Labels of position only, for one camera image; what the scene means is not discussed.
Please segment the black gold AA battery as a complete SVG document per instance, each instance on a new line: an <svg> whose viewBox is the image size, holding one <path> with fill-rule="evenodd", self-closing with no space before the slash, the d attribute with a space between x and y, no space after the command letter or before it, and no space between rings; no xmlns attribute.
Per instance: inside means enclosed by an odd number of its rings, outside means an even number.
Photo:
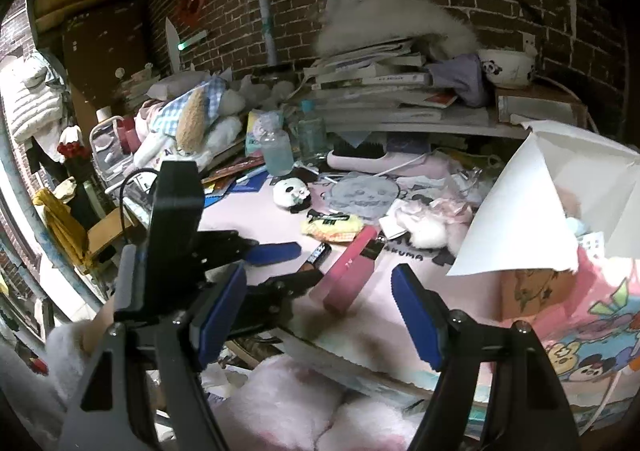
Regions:
<svg viewBox="0 0 640 451"><path fill-rule="evenodd" d="M307 257L306 267L319 268L332 252L332 247L326 242L320 243Z"/></svg>

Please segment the pink lipstick tube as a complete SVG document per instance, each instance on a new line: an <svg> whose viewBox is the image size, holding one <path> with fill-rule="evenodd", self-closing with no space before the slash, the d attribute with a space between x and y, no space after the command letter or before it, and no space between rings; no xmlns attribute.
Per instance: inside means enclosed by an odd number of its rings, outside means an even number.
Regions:
<svg viewBox="0 0 640 451"><path fill-rule="evenodd" d="M365 226L309 292L309 297L327 311L344 315L373 275L375 260L384 245L378 229Z"/></svg>

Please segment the panda plush clip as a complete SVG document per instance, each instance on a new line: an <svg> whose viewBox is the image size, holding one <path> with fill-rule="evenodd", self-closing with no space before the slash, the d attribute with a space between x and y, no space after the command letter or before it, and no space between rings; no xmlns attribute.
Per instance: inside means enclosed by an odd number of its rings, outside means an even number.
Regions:
<svg viewBox="0 0 640 451"><path fill-rule="evenodd" d="M310 208L311 192L305 182L291 177L279 180L272 189L274 204L282 210L297 214Z"/></svg>

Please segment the blue booklet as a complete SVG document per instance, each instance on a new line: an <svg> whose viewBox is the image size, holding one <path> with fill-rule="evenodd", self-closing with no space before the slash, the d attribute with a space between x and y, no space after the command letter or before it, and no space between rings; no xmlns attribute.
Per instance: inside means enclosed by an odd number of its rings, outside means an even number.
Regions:
<svg viewBox="0 0 640 451"><path fill-rule="evenodd" d="M244 178L243 180L238 180L231 186L230 193L259 192L268 176L269 174L267 172L261 172L248 178Z"/></svg>

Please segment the orange sachet sticks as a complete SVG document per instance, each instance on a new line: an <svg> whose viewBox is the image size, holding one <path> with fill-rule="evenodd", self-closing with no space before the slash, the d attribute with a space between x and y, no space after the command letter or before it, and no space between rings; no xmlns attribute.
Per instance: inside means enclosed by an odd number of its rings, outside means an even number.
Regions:
<svg viewBox="0 0 640 451"><path fill-rule="evenodd" d="M202 179L201 183L203 186L207 186L219 179L224 179L229 176L252 170L258 166L262 166L264 163L265 161L262 156L247 156L246 158L233 161L227 166L217 168L212 174Z"/></svg>

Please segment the yellow fuzzy hair clip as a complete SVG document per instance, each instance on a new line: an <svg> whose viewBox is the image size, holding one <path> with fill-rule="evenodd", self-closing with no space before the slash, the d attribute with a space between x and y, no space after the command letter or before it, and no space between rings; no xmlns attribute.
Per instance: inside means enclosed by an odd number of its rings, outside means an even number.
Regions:
<svg viewBox="0 0 640 451"><path fill-rule="evenodd" d="M309 210L300 231L320 242L341 244L354 241L363 227L362 219L356 215Z"/></svg>

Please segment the pink ribbon bow puff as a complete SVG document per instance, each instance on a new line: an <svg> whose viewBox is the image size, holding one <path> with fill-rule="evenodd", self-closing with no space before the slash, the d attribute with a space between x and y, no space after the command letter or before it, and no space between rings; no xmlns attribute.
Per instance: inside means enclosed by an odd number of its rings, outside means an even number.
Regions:
<svg viewBox="0 0 640 451"><path fill-rule="evenodd" d="M472 220L473 211L466 202L439 198L425 204L397 199L378 224L387 239L408 235L415 249L446 249L457 256Z"/></svg>

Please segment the clear bottle white cap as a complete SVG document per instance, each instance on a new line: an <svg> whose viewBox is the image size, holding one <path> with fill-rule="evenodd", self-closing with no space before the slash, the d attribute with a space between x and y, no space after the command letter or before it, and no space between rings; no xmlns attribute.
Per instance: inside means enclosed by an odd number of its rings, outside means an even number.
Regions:
<svg viewBox="0 0 640 451"><path fill-rule="evenodd" d="M290 174L294 166L291 141L282 127L280 115L277 112L267 112L262 115L256 138L268 173L273 177Z"/></svg>

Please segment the Kotex pad package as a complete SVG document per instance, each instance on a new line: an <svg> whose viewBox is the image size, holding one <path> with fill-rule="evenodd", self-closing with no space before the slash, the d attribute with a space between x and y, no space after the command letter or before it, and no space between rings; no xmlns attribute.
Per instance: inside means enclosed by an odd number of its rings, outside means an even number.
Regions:
<svg viewBox="0 0 640 451"><path fill-rule="evenodd" d="M264 119L267 113L252 110L247 115L245 134L245 154L252 156L260 149L260 139L265 135Z"/></svg>

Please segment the clear cartoon acrylic case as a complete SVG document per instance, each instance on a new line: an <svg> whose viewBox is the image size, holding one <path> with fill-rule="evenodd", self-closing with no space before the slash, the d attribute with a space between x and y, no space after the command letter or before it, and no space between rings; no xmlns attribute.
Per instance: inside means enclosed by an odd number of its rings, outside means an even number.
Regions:
<svg viewBox="0 0 640 451"><path fill-rule="evenodd" d="M367 224L375 224L399 194L393 179L349 173L324 193L323 200L332 212L355 215Z"/></svg>

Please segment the dog plush with plaid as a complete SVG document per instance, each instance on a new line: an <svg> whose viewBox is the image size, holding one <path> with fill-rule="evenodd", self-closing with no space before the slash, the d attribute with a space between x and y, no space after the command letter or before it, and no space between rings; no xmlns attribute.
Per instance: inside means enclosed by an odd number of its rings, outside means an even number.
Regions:
<svg viewBox="0 0 640 451"><path fill-rule="evenodd" d="M132 167L157 170L171 160L193 162L204 172L239 137L245 108L246 99L222 78L207 78L156 109Z"/></svg>

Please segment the clear bottle teal cap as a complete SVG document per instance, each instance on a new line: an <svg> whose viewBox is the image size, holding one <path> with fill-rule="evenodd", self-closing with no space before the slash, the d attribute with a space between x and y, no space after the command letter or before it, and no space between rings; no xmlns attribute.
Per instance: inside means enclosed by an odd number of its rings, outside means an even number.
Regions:
<svg viewBox="0 0 640 451"><path fill-rule="evenodd" d="M300 103L300 111L302 115L297 122L300 155L305 162L321 161L329 152L324 119L318 114L312 100L303 100Z"/></svg>

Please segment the pink hair straightening brush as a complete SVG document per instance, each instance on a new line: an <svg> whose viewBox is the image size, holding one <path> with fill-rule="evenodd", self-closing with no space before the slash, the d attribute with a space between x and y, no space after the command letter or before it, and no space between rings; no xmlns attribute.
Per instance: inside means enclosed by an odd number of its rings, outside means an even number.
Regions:
<svg viewBox="0 0 640 451"><path fill-rule="evenodd" d="M332 170L376 176L445 178L461 166L442 153L406 153L386 151L381 144L364 141L357 148L338 141L326 155Z"/></svg>

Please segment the pink cartoon storage bag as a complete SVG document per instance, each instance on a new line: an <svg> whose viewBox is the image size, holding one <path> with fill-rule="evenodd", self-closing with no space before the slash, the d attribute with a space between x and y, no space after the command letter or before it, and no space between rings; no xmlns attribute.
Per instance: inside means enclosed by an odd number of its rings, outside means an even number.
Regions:
<svg viewBox="0 0 640 451"><path fill-rule="evenodd" d="M593 233L491 245L462 267L497 286L496 319L529 322L570 403L597 411L639 388L639 260Z"/></svg>

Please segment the white paper sheet in bag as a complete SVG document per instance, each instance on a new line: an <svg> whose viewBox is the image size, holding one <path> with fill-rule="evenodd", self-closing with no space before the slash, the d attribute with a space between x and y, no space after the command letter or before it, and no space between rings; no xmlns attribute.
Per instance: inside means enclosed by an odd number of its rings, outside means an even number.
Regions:
<svg viewBox="0 0 640 451"><path fill-rule="evenodd" d="M528 135L477 211L450 275L577 267L577 239L560 199L602 233L608 257L639 256L639 154L554 121L525 123Z"/></svg>

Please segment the stack of books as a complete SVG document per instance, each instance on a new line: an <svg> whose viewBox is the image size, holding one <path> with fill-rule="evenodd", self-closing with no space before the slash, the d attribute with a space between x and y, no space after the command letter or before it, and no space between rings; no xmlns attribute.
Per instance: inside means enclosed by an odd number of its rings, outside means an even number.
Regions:
<svg viewBox="0 0 640 451"><path fill-rule="evenodd" d="M489 102L494 86L483 71L486 100L470 108L450 89L431 84L426 60L412 41L394 41L320 59L305 70L292 95L314 101L335 133L410 132L522 139Z"/></svg>

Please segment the purple cloth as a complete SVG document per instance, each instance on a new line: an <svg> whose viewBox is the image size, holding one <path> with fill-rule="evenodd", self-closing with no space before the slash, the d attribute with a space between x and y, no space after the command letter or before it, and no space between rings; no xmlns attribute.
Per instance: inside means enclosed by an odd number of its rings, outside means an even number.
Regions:
<svg viewBox="0 0 640 451"><path fill-rule="evenodd" d="M483 70L477 54L427 64L431 84L437 89L453 90L470 108L484 106L486 92Z"/></svg>

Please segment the white fluffy fur piece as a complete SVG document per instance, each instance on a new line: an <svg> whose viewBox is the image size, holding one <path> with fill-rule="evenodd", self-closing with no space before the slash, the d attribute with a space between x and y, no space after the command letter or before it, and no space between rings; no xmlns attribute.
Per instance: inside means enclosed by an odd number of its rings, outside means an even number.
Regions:
<svg viewBox="0 0 640 451"><path fill-rule="evenodd" d="M473 29L431 0L351 0L326 14L314 51L329 57L412 38L436 60L480 49Z"/></svg>

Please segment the panda print bowl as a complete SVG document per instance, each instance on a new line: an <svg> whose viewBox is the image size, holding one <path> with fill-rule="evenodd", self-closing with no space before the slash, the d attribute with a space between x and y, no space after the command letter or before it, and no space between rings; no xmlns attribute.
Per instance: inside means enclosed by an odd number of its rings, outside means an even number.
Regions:
<svg viewBox="0 0 640 451"><path fill-rule="evenodd" d="M520 89L532 84L536 58L526 52L480 49L477 55L486 78L496 87Z"/></svg>

